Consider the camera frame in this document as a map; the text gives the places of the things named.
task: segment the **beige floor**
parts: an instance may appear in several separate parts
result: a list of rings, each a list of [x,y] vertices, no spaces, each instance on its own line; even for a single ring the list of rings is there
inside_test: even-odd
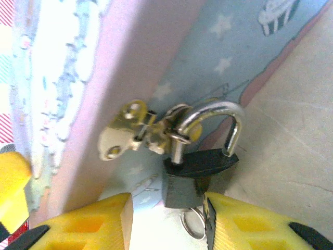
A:
[[[333,6],[246,108],[240,158],[215,191],[307,222],[333,240]],[[222,145],[220,139],[215,145]],[[135,215],[135,249],[207,249],[179,210]]]

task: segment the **padlock shackle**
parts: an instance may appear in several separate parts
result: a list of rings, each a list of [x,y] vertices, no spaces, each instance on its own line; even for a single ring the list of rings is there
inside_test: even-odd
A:
[[[243,108],[236,103],[214,100],[200,104],[191,109],[184,118],[177,124],[175,131],[179,135],[188,136],[191,128],[201,121],[219,115],[228,115],[233,117],[233,124],[222,149],[222,153],[228,157],[234,154],[239,135],[245,122],[245,112]],[[185,149],[184,143],[176,137],[172,138],[171,161],[175,164],[181,164]]]

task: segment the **black padlock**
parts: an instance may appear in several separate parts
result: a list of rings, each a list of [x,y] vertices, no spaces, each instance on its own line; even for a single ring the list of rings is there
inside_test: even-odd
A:
[[[233,124],[223,149],[211,149],[183,155],[187,135],[202,120],[216,115],[233,117]],[[232,102],[211,101],[191,109],[175,126],[172,137],[171,158],[164,161],[162,197],[165,207],[190,208],[203,203],[211,177],[238,162],[234,154],[244,123],[243,108]]]

